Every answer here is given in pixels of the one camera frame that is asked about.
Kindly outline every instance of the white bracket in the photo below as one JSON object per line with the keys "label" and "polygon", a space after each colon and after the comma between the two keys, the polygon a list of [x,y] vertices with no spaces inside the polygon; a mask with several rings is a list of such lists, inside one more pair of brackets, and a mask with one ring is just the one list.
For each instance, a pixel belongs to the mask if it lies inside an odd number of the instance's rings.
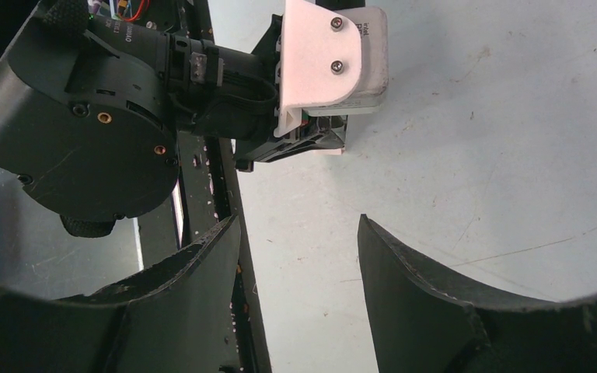
{"label": "white bracket", "polygon": [[[331,21],[340,17],[335,30]],[[331,65],[341,61],[335,74]],[[301,126],[302,109],[340,103],[361,80],[362,47],[356,25],[305,0],[286,0],[281,36],[280,113],[277,138]]]}

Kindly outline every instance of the gray floor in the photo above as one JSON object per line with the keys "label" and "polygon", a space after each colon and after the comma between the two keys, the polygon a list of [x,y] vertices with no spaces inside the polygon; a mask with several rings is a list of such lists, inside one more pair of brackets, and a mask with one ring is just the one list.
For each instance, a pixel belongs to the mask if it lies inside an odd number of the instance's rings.
{"label": "gray floor", "polygon": [[[347,152],[241,174],[274,371],[376,371],[356,230],[487,284],[597,292],[597,2],[368,0],[386,10],[388,99]],[[211,4],[249,51],[282,0]]]}

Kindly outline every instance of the bolt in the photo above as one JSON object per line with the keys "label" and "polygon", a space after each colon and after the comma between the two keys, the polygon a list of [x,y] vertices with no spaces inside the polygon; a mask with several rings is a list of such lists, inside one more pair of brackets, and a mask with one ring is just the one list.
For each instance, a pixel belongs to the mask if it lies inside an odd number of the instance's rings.
{"label": "bolt", "polygon": [[342,74],[342,72],[344,71],[344,64],[342,63],[342,61],[333,61],[332,64],[330,64],[330,70],[335,74]]}
{"label": "bolt", "polygon": [[330,28],[335,32],[342,30],[342,25],[344,25],[344,22],[342,22],[342,18],[340,17],[335,17],[330,20]]}
{"label": "bolt", "polygon": [[17,180],[24,185],[29,185],[33,182],[33,178],[26,174],[18,175]]}
{"label": "bolt", "polygon": [[88,115],[88,107],[82,103],[76,103],[72,107],[72,113],[77,117],[83,118]]}

